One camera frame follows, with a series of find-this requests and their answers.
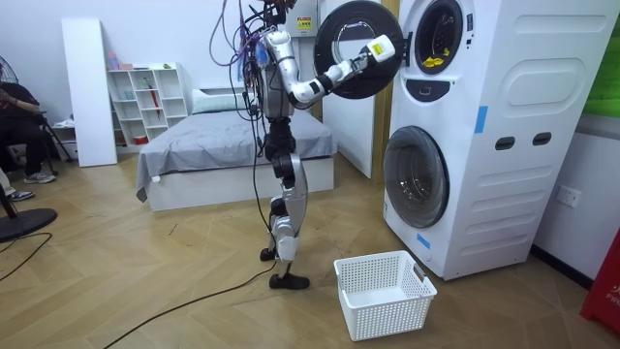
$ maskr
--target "plastic basket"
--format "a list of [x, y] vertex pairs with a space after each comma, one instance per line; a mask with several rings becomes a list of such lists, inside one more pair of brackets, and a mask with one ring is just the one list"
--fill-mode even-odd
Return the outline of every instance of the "plastic basket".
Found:
[[437, 289], [409, 253], [394, 251], [347, 258], [333, 265], [351, 340], [404, 333], [424, 326]]

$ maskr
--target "electrical outlet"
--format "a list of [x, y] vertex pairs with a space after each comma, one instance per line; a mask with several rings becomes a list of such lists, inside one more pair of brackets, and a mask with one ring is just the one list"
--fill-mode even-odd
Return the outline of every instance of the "electrical outlet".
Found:
[[558, 195], [555, 197], [555, 199], [566, 206], [575, 208], [579, 203], [580, 197], [580, 191], [564, 185], [560, 185], [560, 189], [558, 189]]

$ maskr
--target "person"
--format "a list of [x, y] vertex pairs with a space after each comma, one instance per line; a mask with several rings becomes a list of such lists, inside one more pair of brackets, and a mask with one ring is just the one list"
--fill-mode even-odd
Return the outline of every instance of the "person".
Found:
[[0, 185], [4, 189], [4, 194], [9, 198], [9, 200], [18, 202], [28, 200], [35, 196], [35, 193], [23, 190], [15, 190], [14, 187], [11, 186], [7, 175], [4, 174], [2, 169], [0, 169]]
[[46, 136], [35, 122], [33, 113], [39, 102], [23, 86], [2, 82], [0, 66], [0, 140], [10, 138], [26, 144], [26, 184], [45, 184], [56, 179], [43, 172], [41, 164], [47, 157]]

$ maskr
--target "white shelf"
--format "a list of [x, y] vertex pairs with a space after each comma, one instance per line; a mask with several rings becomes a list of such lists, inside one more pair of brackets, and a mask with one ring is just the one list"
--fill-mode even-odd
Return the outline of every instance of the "white shelf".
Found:
[[118, 146], [117, 153], [139, 152], [142, 145], [133, 144], [135, 137], [147, 136], [152, 141], [188, 116], [182, 67], [168, 64], [170, 69], [157, 63], [149, 66], [153, 69], [108, 71], [115, 141], [122, 132], [128, 144]]
[[116, 146], [116, 153], [118, 153], [118, 154], [130, 154], [130, 153], [140, 152], [145, 145], [146, 144], [138, 144], [138, 145], [127, 144], [125, 146], [117, 145]]

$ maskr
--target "sneaker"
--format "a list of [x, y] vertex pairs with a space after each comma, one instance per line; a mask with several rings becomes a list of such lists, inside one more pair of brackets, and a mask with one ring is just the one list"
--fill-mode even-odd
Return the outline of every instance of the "sneaker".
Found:
[[56, 180], [56, 177], [51, 174], [37, 173], [28, 175], [23, 182], [26, 184], [46, 184]]
[[18, 201], [24, 201], [24, 200], [28, 200], [30, 198], [33, 198], [35, 196], [35, 193], [33, 192], [27, 192], [27, 191], [23, 191], [23, 190], [16, 190], [13, 194], [10, 194], [8, 196], [9, 200], [13, 201], [13, 202], [18, 202]]

